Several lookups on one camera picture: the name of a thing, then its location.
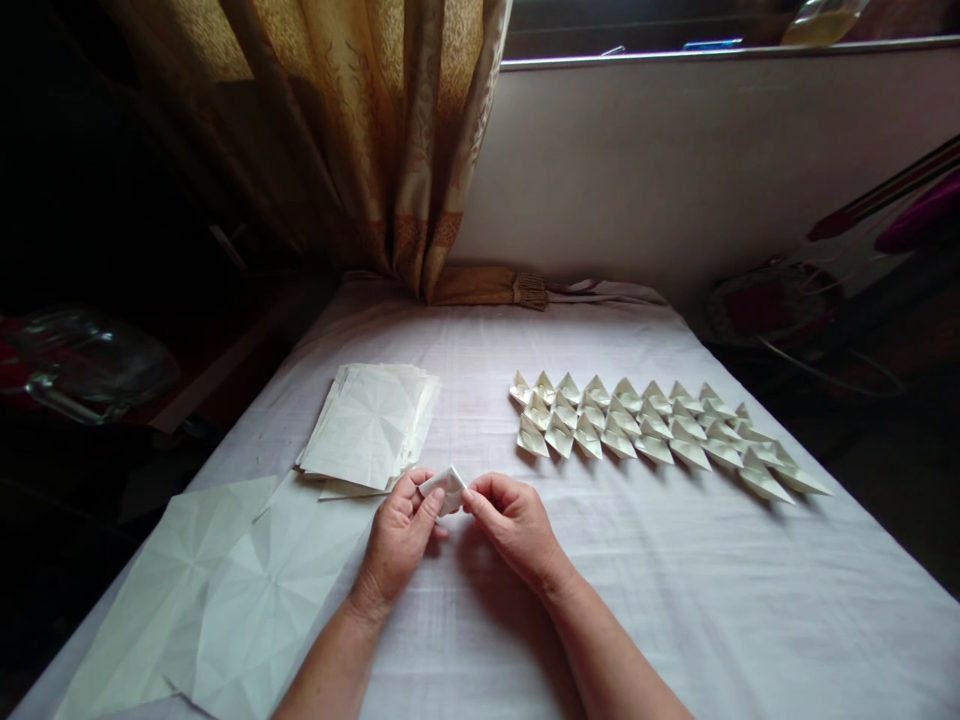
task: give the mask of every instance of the finger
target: finger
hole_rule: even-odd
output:
[[[408,470],[403,474],[403,477],[397,480],[397,484],[393,487],[393,492],[390,493],[390,497],[402,497],[412,500],[419,494],[417,493],[417,486],[422,485],[435,474],[433,470],[427,470],[426,468]]]
[[[486,473],[470,483],[471,490],[476,490],[483,495],[498,510],[502,510],[520,497],[522,487],[522,483],[503,473]]]
[[[464,490],[461,498],[463,499],[463,509],[473,515],[484,528],[496,527],[504,521],[500,511],[491,505],[490,501],[480,492]]]
[[[440,508],[443,507],[445,495],[443,488],[434,488],[433,492],[420,503],[417,514],[413,516],[413,522],[411,523],[413,533],[423,541],[421,547],[427,546],[427,540],[430,539],[433,526],[437,524],[437,518],[440,517]]]

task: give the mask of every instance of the paper sheet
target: paper sheet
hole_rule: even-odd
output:
[[[527,384],[527,381],[523,379],[520,371],[517,370],[517,374],[513,378],[513,385],[510,387],[510,397],[516,400],[520,404],[520,407],[526,407],[532,396],[533,390],[530,388],[530,385]]]
[[[557,395],[565,398],[572,406],[579,405],[580,400],[583,399],[583,393],[580,392],[580,388],[577,387],[573,378],[570,377],[570,373],[564,375],[563,380],[557,385]]]
[[[381,498],[274,505],[187,608],[160,660],[192,703],[224,720],[266,720],[297,654]]]
[[[534,455],[550,457],[550,451],[547,450],[547,442],[543,435],[537,429],[530,418],[526,415],[520,416],[520,429],[517,431],[517,445]]]
[[[600,442],[610,448],[610,451],[620,459],[635,458],[637,451],[630,442],[630,438],[620,429],[620,426],[613,419],[607,419],[607,425],[600,433]]]
[[[670,420],[670,449],[690,468],[713,470],[710,460],[707,459],[700,443],[677,422],[677,418]]]
[[[614,395],[613,399],[610,401],[610,410],[607,413],[608,420],[610,418],[617,424],[617,426],[627,435],[634,436],[640,434],[640,426],[637,424],[637,421],[633,419],[627,408],[624,407],[623,403],[620,401],[619,395]],[[637,400],[637,407],[640,406],[639,399]]]
[[[570,457],[570,451],[573,450],[573,431],[556,413],[550,416],[550,424],[547,425],[547,431],[543,437],[550,447],[560,453],[561,457]]]
[[[573,430],[577,426],[577,409],[570,404],[563,391],[557,392],[557,399],[553,401],[553,412],[560,421]]]
[[[547,407],[553,405],[553,401],[557,397],[557,391],[553,387],[553,383],[550,382],[550,378],[547,377],[546,372],[541,372],[537,377],[537,381],[533,386],[533,392],[543,400]]]
[[[656,380],[650,381],[650,384],[644,389],[641,397],[644,400],[648,400],[650,406],[661,415],[667,415],[670,412],[670,401],[667,400],[667,396],[663,394],[663,390],[657,385]]]
[[[593,379],[583,389],[583,400],[587,398],[590,398],[593,405],[600,409],[604,409],[610,404],[610,393],[603,386],[599,375],[594,375]]]
[[[440,507],[440,517],[449,515],[463,506],[463,491],[467,486],[453,465],[446,470],[441,470],[424,482],[417,488],[417,491],[421,497],[426,498],[433,492],[434,488],[438,487],[443,488],[444,492],[443,505]]]
[[[413,372],[350,366],[339,394],[321,412],[300,467],[383,490],[404,469],[426,385]]]
[[[620,401],[620,404],[630,412],[637,412],[643,404],[643,398],[633,388],[627,378],[623,378],[613,389],[613,397]]]
[[[534,393],[530,403],[523,409],[523,415],[537,426],[541,432],[550,424],[550,408],[538,394]]]
[[[667,443],[659,438],[638,435],[633,438],[633,446],[658,465],[673,465],[673,453]]]
[[[599,460],[603,457],[603,447],[600,445],[600,436],[597,429],[586,415],[581,415],[577,422],[577,429],[573,431],[573,438],[587,457]]]
[[[673,384],[669,399],[674,403],[679,400],[680,404],[693,415],[699,415],[703,412],[703,405],[700,401],[687,392],[687,389],[679,381]]]
[[[86,720],[175,693],[157,667],[167,638],[249,531],[275,481],[264,477],[170,500],[73,676],[58,720]]]
[[[757,457],[753,448],[747,448],[743,454],[743,469],[740,470],[740,477],[746,483],[747,487],[753,490],[757,495],[767,500],[785,502],[789,505],[796,505],[793,498],[784,490],[780,483],[776,481],[767,466]]]
[[[583,401],[580,403],[580,407],[577,408],[577,412],[580,413],[580,417],[586,418],[598,431],[602,430],[603,426],[607,424],[607,418],[603,414],[603,408],[594,400],[594,394],[592,393],[584,391]]]

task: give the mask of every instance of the creased paper sheet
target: creased paper sheet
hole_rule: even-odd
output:
[[[403,470],[425,389],[419,373],[349,366],[321,412],[301,469],[383,490]]]
[[[167,637],[250,529],[275,481],[264,477],[170,500],[74,675],[58,720],[86,720],[175,693],[157,668]]]
[[[266,720],[382,498],[274,505],[210,577],[160,661],[170,683],[223,720]]]

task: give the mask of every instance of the white wall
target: white wall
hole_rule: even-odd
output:
[[[642,282],[699,324],[714,281],[960,133],[960,48],[505,69],[496,92],[451,261]]]

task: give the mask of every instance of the gold curtain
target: gold curtain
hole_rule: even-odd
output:
[[[430,303],[546,305],[537,276],[444,269],[512,0],[101,1],[134,56],[132,102],[201,194]]]

